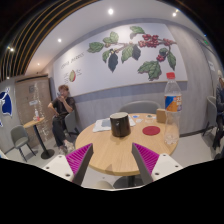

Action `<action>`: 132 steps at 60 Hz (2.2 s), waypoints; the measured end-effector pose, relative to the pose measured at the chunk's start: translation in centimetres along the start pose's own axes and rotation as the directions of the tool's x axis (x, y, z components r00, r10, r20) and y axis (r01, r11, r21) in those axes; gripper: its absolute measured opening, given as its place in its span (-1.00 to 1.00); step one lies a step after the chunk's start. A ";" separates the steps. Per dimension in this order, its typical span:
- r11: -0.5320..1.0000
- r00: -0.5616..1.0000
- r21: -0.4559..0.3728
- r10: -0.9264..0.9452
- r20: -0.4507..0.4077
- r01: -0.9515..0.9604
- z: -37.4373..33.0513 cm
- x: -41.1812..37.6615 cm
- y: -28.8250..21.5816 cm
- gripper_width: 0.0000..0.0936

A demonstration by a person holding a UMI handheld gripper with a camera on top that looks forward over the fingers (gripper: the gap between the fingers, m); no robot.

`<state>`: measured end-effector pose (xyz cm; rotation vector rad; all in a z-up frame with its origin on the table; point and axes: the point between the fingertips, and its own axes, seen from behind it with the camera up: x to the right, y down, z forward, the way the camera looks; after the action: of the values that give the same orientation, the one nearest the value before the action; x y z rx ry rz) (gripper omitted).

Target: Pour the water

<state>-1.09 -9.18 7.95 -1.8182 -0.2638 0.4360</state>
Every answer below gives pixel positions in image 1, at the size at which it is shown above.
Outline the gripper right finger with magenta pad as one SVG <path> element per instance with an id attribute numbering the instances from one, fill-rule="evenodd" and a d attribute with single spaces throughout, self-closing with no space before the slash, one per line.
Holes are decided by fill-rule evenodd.
<path id="1" fill-rule="evenodd" d="M 182 166 L 168 154 L 157 154 L 137 143 L 132 144 L 132 154 L 145 185 L 182 169 Z"/>

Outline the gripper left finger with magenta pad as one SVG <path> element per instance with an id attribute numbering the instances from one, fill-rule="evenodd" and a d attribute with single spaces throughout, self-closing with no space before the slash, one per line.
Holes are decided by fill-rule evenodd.
<path id="1" fill-rule="evenodd" d="M 81 185 L 93 155 L 93 144 L 87 144 L 67 156 L 58 155 L 51 160 L 43 170 L 57 175 L 65 180 Z"/>

